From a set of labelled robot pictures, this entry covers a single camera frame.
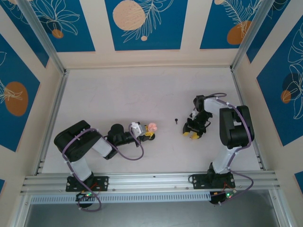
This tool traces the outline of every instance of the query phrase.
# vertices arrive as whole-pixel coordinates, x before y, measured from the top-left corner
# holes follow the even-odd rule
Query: white table surface
[[[198,140],[182,135],[182,128],[194,108],[197,95],[225,92],[231,104],[240,101],[229,68],[144,67],[71,70],[46,155],[43,173],[69,173],[55,136],[85,120],[104,136],[115,123],[127,131],[131,122],[157,123],[153,141],[143,143],[141,160],[128,161],[119,154],[105,160],[90,150],[87,162],[94,173],[150,173],[206,171],[222,144],[219,118],[210,118],[207,133]],[[135,144],[119,147],[124,155],[141,154]],[[259,170],[251,146],[236,156],[233,170]]]

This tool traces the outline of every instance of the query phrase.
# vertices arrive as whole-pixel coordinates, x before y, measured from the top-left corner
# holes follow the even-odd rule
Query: white wall
[[[66,68],[162,65],[229,66],[238,49],[200,50],[213,0],[188,0],[180,50],[118,51],[114,49],[104,0],[80,0],[96,52],[62,52]]]
[[[0,145],[0,179],[6,181],[0,196],[0,226],[4,227],[15,212],[24,177],[34,169],[61,76],[51,61],[46,69],[43,67],[1,7],[0,34],[40,81],[18,150],[13,152]]]
[[[294,174],[303,170],[303,137],[282,146],[256,78],[301,18],[302,8],[301,0],[291,0],[252,64],[245,57],[236,70],[243,99],[250,108],[261,154],[268,168],[276,171],[298,226],[303,226],[303,195]]]

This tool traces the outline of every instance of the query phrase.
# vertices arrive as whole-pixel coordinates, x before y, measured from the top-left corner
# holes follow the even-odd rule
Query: aluminum frame
[[[242,43],[240,44],[238,52],[232,61],[232,64],[231,64],[232,71],[237,69],[241,60],[245,56],[246,51],[248,50],[249,46],[251,45],[253,39],[255,38],[258,30],[260,29],[264,19],[267,16],[267,13],[269,12],[272,5],[274,4],[274,1],[275,0],[265,0],[261,3],[260,8],[258,9],[254,19],[252,20],[250,28],[248,29],[246,35],[243,38]]]
[[[34,31],[41,45],[47,52],[50,59],[53,60],[56,68],[59,70],[62,75],[65,73],[65,67],[61,62],[55,47],[53,46],[51,40],[49,39],[46,31],[44,30],[42,24],[40,23],[38,17],[36,16],[33,8],[27,0],[16,0],[16,3],[27,20],[28,24]]]
[[[253,190],[279,189],[280,185],[274,171],[241,171],[240,173],[254,180]],[[192,174],[200,173],[148,173],[148,174],[98,174],[108,176],[108,191],[102,193],[144,193],[144,192],[189,192],[194,190],[188,181]],[[75,194],[66,192],[65,187],[69,174],[38,174],[25,177],[21,195],[39,194]],[[236,190],[244,190],[251,181],[234,175]],[[204,192],[221,191],[222,189],[201,189]]]

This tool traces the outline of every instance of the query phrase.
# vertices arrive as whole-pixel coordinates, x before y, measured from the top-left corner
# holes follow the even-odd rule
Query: black cable
[[[207,121],[207,122],[209,122],[209,124],[207,125],[207,126],[205,126],[205,128],[207,128],[210,124],[211,124],[211,122],[210,121]]]
[[[189,180],[191,177],[193,177],[193,175],[190,175],[190,176],[188,177],[188,182],[194,183],[193,181],[190,181],[190,180]]]

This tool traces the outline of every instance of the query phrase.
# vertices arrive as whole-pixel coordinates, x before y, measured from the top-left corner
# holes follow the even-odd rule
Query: orange circle
[[[113,11],[113,18],[118,28],[131,31],[140,28],[145,22],[142,7],[133,0],[120,2]]]
[[[5,106],[7,110],[17,117],[22,116],[28,105],[28,94],[27,89],[20,82],[10,82],[4,89]]]
[[[282,102],[284,102],[285,104],[287,104],[287,103],[290,102],[291,98],[292,98],[292,95],[291,95],[290,91],[285,90],[285,91],[282,92],[282,94],[281,94],[281,100],[282,100]]]
[[[53,34],[53,36],[54,36],[55,38],[57,38],[57,39],[62,39],[62,38],[63,38],[63,32],[60,31],[60,30],[58,30],[58,29],[54,29],[54,30],[52,31],[52,34]]]
[[[250,27],[251,21],[243,21],[241,24],[234,26],[227,35],[227,42],[231,45],[242,43],[245,34]]]

